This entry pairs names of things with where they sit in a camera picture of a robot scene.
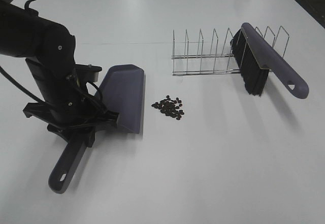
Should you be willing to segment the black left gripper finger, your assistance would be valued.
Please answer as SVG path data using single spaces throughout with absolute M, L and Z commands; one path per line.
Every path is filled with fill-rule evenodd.
M 87 129 L 86 130 L 86 132 L 85 132 L 85 145 L 88 148 L 91 148 L 93 146 L 94 141 L 95 141 L 95 134 L 96 134 L 95 129 Z
M 71 130 L 63 130 L 63 129 L 58 129 L 53 125 L 47 125 L 47 130 L 51 133 L 56 134 L 57 136 L 61 137 L 64 141 L 69 143 L 73 132 Z

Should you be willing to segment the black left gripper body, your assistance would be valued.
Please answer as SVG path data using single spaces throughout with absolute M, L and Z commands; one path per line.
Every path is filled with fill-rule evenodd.
M 63 130 L 83 129 L 117 118 L 118 113 L 104 105 L 99 87 L 94 95 L 89 94 L 86 85 L 95 82 L 79 81 L 76 64 L 59 77 L 31 58 L 26 59 L 26 64 L 43 97 L 40 102 L 27 104 L 26 117 L 34 116 Z

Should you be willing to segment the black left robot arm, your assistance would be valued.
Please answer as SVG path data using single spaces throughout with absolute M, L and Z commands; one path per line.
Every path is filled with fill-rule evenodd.
M 1 54 L 23 57 L 42 94 L 32 97 L 23 112 L 48 124 L 47 129 L 66 141 L 116 126 L 119 114 L 104 105 L 95 85 L 101 67 L 75 62 L 76 39 L 59 23 L 39 17 L 35 10 L 24 10 L 1 2 Z

